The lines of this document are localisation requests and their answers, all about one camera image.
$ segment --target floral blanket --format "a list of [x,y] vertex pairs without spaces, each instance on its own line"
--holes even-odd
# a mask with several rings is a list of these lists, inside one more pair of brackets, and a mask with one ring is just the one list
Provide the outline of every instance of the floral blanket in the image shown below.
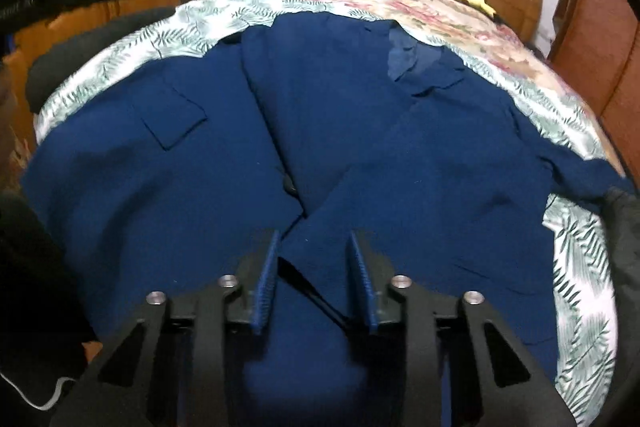
[[[512,30],[454,0],[197,0],[96,55],[47,100],[36,118],[38,141],[88,100],[148,60],[201,57],[221,38],[280,14],[331,12],[394,19],[414,38],[447,46],[488,82],[506,90],[549,140],[583,158],[622,166],[592,112]],[[618,324],[607,248],[598,216],[550,194],[543,223],[556,235],[554,296],[558,318],[556,389],[578,425],[599,413],[613,374]]]

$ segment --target white cable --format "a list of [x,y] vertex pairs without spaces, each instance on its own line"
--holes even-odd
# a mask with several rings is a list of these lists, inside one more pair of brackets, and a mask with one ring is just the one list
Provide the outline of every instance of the white cable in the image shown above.
[[53,396],[49,399],[49,401],[46,404],[38,406],[34,403],[31,403],[29,399],[25,396],[25,394],[20,390],[20,388],[17,385],[15,385],[11,380],[9,380],[5,375],[0,373],[0,377],[2,377],[2,379],[6,383],[8,383],[11,387],[13,387],[20,394],[20,396],[26,403],[28,403],[31,407],[39,411],[48,411],[58,402],[58,400],[60,399],[60,395],[62,394],[62,386],[65,384],[65,382],[68,382],[68,381],[75,382],[74,378],[69,378],[69,377],[58,378],[58,381],[56,382],[56,390],[54,391]]

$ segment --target reddish brown wardrobe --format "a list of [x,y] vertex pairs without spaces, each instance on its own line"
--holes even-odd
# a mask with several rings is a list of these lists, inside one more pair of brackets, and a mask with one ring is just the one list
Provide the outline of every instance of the reddish brown wardrobe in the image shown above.
[[554,69],[601,118],[640,182],[640,26],[626,0],[560,0]]

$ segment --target floral bedding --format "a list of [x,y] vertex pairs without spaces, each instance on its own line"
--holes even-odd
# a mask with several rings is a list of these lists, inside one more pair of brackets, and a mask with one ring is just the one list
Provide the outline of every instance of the floral bedding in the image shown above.
[[[280,14],[331,12],[364,20],[394,19],[414,38],[447,46],[488,82],[506,90],[549,140],[585,159],[614,149],[586,104],[506,26],[454,0],[197,0],[96,55],[47,100],[36,117],[38,141],[88,100],[148,60],[201,57],[221,38]],[[554,296],[558,320],[556,389],[578,425],[599,413],[613,374],[617,318],[603,225],[598,216],[556,194],[543,223],[555,233]]]

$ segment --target metal screw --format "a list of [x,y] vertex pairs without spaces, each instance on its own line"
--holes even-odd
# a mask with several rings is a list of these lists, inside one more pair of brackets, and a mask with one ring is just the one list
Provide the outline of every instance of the metal screw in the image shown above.
[[413,281],[406,275],[394,275],[391,277],[391,284],[396,288],[409,288]]
[[238,277],[235,275],[223,275],[218,279],[218,284],[223,288],[235,288],[238,286]]
[[463,297],[469,304],[482,304],[484,302],[484,295],[476,291],[465,292]]
[[162,304],[166,301],[166,295],[163,292],[151,292],[146,296],[146,302],[149,304]]

